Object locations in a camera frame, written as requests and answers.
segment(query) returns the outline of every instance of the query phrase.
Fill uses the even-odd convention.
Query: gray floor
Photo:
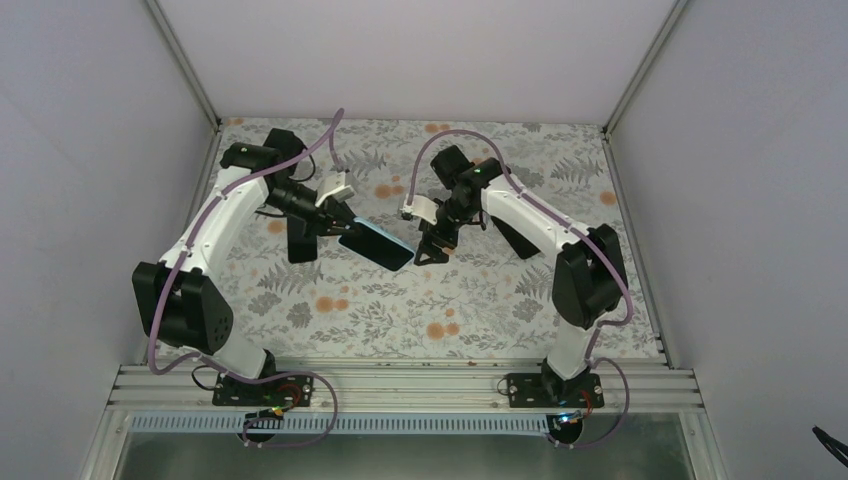
[[[589,419],[586,440],[612,416]],[[690,479],[677,415],[630,417],[609,443],[554,450],[540,438],[506,436],[331,435],[301,450],[244,448],[234,435],[131,434],[122,465],[132,479]]]

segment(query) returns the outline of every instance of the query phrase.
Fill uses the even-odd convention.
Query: purple cable
[[[247,377],[243,377],[241,375],[235,374],[233,372],[227,371],[226,368],[218,365],[217,363],[215,363],[210,358],[203,357],[200,352],[192,352],[192,353],[187,353],[185,355],[182,355],[182,356],[178,357],[176,360],[174,360],[173,362],[171,362],[170,364],[166,365],[164,368],[160,369],[156,365],[156,340],[159,337],[159,327],[162,324],[162,315],[165,312],[165,305],[168,301],[168,294],[170,293],[171,289],[174,286],[174,281],[177,278],[177,274],[179,273],[180,268],[182,267],[183,263],[185,263],[186,258],[188,258],[189,250],[191,249],[191,247],[194,246],[194,240],[197,238],[198,234],[200,233],[200,229],[203,227],[203,224],[206,222],[206,220],[212,214],[212,211],[215,210],[215,207],[221,202],[221,200],[224,197],[226,197],[227,194],[229,194],[230,192],[232,192],[236,188],[240,187],[241,185],[244,185],[245,183],[247,183],[251,180],[261,178],[261,177],[264,177],[266,175],[270,175],[272,173],[278,172],[280,170],[286,169],[286,168],[288,168],[292,165],[297,164],[297,162],[303,160],[304,158],[307,158],[309,155],[314,153],[315,150],[317,150],[318,147],[323,145],[324,142],[326,142],[327,140],[330,140],[330,145],[331,145],[330,155],[333,157],[333,162],[336,164],[337,168],[341,168],[341,161],[339,160],[338,156],[336,155],[335,149],[332,148],[332,144],[333,144],[333,135],[335,133],[336,127],[339,126],[339,123],[341,122],[343,116],[344,116],[344,109],[340,108],[336,112],[336,114],[333,116],[333,121],[330,123],[330,127],[327,129],[327,131],[324,132],[323,135],[321,135],[321,137],[318,139],[318,141],[316,141],[314,144],[312,144],[312,146],[308,147],[306,150],[301,152],[296,157],[294,157],[290,160],[287,160],[287,161],[285,161],[285,162],[283,162],[279,165],[275,165],[273,167],[269,167],[269,168],[266,168],[264,170],[260,170],[258,172],[252,173],[250,175],[247,175],[245,177],[242,177],[242,178],[234,181],[233,183],[224,187],[221,190],[220,195],[213,198],[209,202],[209,204],[206,205],[206,207],[197,216],[197,220],[194,222],[194,225],[192,226],[191,230],[189,231],[188,236],[186,237],[185,247],[184,247],[183,251],[180,252],[179,256],[177,257],[177,260],[174,262],[174,265],[171,267],[171,272],[168,274],[168,277],[165,279],[165,285],[162,287],[162,293],[159,295],[159,300],[156,303],[156,310],[154,311],[153,322],[152,322],[152,325],[150,327],[150,335],[149,335],[150,340],[148,341],[148,344],[147,344],[148,368],[150,368],[150,371],[154,375],[164,375],[164,374],[170,372],[171,370],[173,370],[177,365],[179,365],[180,363],[182,363],[182,362],[184,362],[188,359],[200,358],[201,361],[204,364],[212,367],[213,369],[215,369],[219,373],[221,373],[223,375],[228,375],[228,376],[230,376],[230,377],[232,377],[232,378],[234,378],[234,379],[236,379],[236,380],[238,380],[242,383],[248,383],[248,384],[252,384],[252,385],[258,385],[258,384],[262,384],[262,383],[273,382],[273,381],[275,381],[279,378],[289,376],[289,375],[292,375],[292,374],[308,375],[308,376],[311,376],[311,377],[319,380],[321,383],[323,383],[324,385],[327,386],[327,389],[330,391],[330,395],[333,397],[333,418],[330,421],[330,424],[328,425],[327,430],[325,430],[324,433],[315,437],[312,441],[307,441],[307,442],[303,442],[303,443],[300,443],[300,444],[289,445],[289,446],[292,446],[292,447],[311,445],[312,443],[315,443],[315,442],[323,439],[324,437],[326,437],[330,433],[330,431],[333,429],[333,427],[335,426],[336,419],[338,417],[338,411],[339,411],[338,410],[338,408],[339,408],[338,397],[336,396],[335,390],[333,390],[333,387],[330,386],[329,382],[327,382],[326,379],[324,379],[320,375],[317,375],[317,374],[312,373],[312,372],[283,372],[283,373],[279,373],[279,374],[271,376],[271,377],[266,377],[266,378],[261,378],[261,379],[247,378]]]
[[[607,440],[612,438],[613,434],[615,434],[615,432],[617,432],[621,428],[621,426],[624,425],[624,419],[625,417],[627,417],[628,410],[630,410],[630,385],[627,383],[627,377],[624,375],[624,370],[622,370],[617,363],[613,362],[607,357],[598,357],[598,359],[595,360],[594,365],[592,365],[592,368],[597,368],[598,364],[601,362],[607,362],[613,367],[615,367],[615,369],[618,370],[618,374],[621,375],[621,382],[624,383],[624,410],[621,411],[621,416],[618,417],[618,421],[615,422],[615,426],[612,427],[612,430],[610,430],[606,433],[606,435],[595,440],[594,442],[583,443],[580,445],[574,445],[573,443],[561,444],[559,440],[552,437],[550,433],[546,433],[545,437],[551,443],[554,444],[554,447],[559,448],[560,445],[566,445],[569,450],[584,450],[587,448],[597,447],[606,443]]]
[[[572,229],[572,225],[568,222],[568,220],[557,215],[556,212],[544,206],[541,202],[533,198],[532,195],[528,194],[529,192],[525,193],[518,186],[518,183],[516,183],[515,179],[512,178],[512,174],[506,166],[506,161],[504,161],[500,149],[498,149],[497,145],[495,145],[494,142],[492,142],[488,137],[481,133],[463,129],[445,130],[444,132],[440,132],[436,135],[433,135],[429,140],[427,140],[427,142],[424,143],[424,146],[421,147],[421,150],[418,152],[418,157],[415,159],[415,165],[413,165],[412,167],[412,182],[409,186],[409,195],[406,198],[407,205],[412,205],[412,198],[415,194],[415,181],[418,177],[418,165],[421,163],[421,159],[424,158],[424,152],[427,151],[427,148],[429,148],[430,145],[433,144],[433,142],[446,135],[469,135],[478,138],[485,142],[487,145],[489,145],[492,148],[492,152],[494,152],[498,163],[500,163],[501,165],[501,171],[503,172],[504,177],[506,177],[507,183],[509,183],[515,193],[518,194],[518,198],[523,198],[527,203],[536,207],[540,212],[547,215],[549,218],[560,224],[567,231],[573,233],[575,236],[577,236],[577,238],[579,238],[583,243],[585,243],[589,247],[589,249],[592,250],[592,252],[598,257],[601,263],[604,264],[607,271],[609,271],[613,281],[615,281],[619,290],[621,290],[621,295],[622,297],[624,297],[624,304],[627,307],[627,313],[625,313],[624,318],[621,320],[598,321],[598,325],[595,328],[595,332],[592,334],[592,338],[589,340],[589,345],[586,347],[586,353],[583,354],[583,359],[586,361],[586,364],[593,369],[596,368],[601,362],[607,362],[613,367],[615,367],[616,370],[618,370],[618,374],[621,375],[621,380],[624,383],[624,410],[621,412],[621,417],[619,417],[618,422],[615,424],[615,427],[613,427],[613,429],[610,430],[609,433],[604,435],[601,439],[588,443],[586,445],[571,445],[570,448],[590,448],[604,443],[612,436],[612,434],[614,434],[616,431],[618,431],[619,428],[621,428],[621,425],[624,424],[624,419],[627,416],[627,411],[630,409],[630,386],[627,383],[627,377],[624,375],[624,371],[621,369],[621,367],[618,366],[618,364],[616,364],[611,359],[606,357],[600,357],[593,363],[592,351],[594,351],[595,343],[597,343],[598,337],[601,334],[601,327],[605,325],[622,327],[630,323],[631,320],[633,320],[633,298],[630,296],[630,291],[627,289],[627,285],[624,283],[624,279],[621,278],[621,275],[618,273],[618,270],[615,269],[615,267],[612,265],[612,262],[610,262],[609,258],[604,255],[604,252],[602,252],[601,249],[598,248],[597,245],[595,245],[595,242],[591,241],[588,236],[586,236],[583,232],[577,230],[576,228]],[[549,434],[548,439],[554,441],[556,446],[559,446],[559,442],[554,440]]]

